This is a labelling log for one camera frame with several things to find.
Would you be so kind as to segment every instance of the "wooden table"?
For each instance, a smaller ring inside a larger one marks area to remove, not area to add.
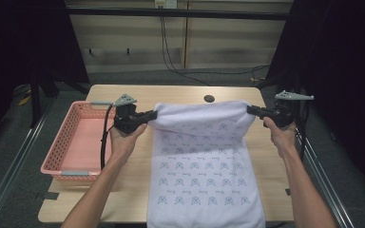
[[[115,101],[124,93],[138,100],[138,112],[152,110],[159,102],[205,104],[205,95],[214,96],[215,102],[246,100],[252,105],[265,106],[259,90],[249,87],[95,85],[88,93],[87,100]],[[286,171],[277,149],[270,141],[269,129],[263,127],[262,121],[257,118],[245,139],[266,220],[293,220],[291,198],[285,192],[289,188]],[[146,222],[152,143],[153,131],[148,127],[137,141],[134,152],[108,197],[103,222]],[[38,218],[42,222],[64,221],[90,184],[53,180],[48,191],[59,193],[59,197],[57,200],[45,199]]]

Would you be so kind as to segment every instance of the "forearm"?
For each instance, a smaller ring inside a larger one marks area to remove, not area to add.
[[[332,214],[306,173],[293,147],[283,158],[297,227],[335,227]]]
[[[97,227],[111,189],[122,168],[119,161],[110,161],[67,215],[62,227]]]

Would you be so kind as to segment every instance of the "wall socket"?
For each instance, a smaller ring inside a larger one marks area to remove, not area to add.
[[[155,0],[155,9],[176,9],[177,0]]]

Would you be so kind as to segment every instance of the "basket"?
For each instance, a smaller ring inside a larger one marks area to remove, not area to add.
[[[106,109],[93,105],[110,103],[74,102],[41,166],[41,172],[59,181],[94,181],[100,174],[100,148]],[[108,125],[115,116],[108,115]],[[111,153],[106,142],[106,160]]]

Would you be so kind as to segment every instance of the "person's left hand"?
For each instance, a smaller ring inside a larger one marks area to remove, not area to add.
[[[115,127],[109,130],[111,139],[111,159],[119,160],[122,165],[126,164],[129,156],[135,148],[135,142],[147,128],[147,124],[140,125],[133,133],[126,135]]]

